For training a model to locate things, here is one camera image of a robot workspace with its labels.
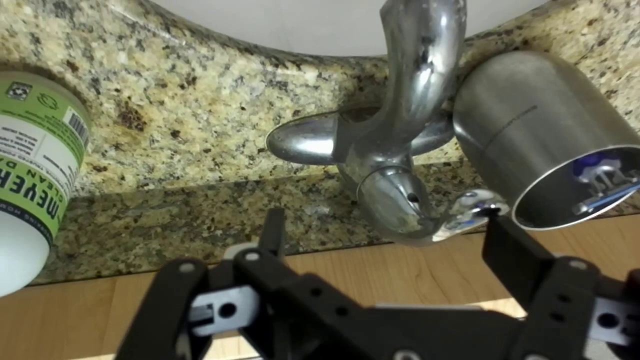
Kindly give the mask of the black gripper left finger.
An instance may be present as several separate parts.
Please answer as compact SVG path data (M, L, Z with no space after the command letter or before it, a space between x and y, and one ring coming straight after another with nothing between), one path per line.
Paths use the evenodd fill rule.
M206 267L194 259L164 264L150 282L117 360L202 360L210 341L193 334L189 313L206 291Z

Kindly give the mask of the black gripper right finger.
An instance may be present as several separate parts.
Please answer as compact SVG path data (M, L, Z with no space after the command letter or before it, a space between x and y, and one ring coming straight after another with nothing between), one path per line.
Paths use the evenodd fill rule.
M510 360L582 360L599 270L559 259L510 218L492 217L483 259L527 311Z

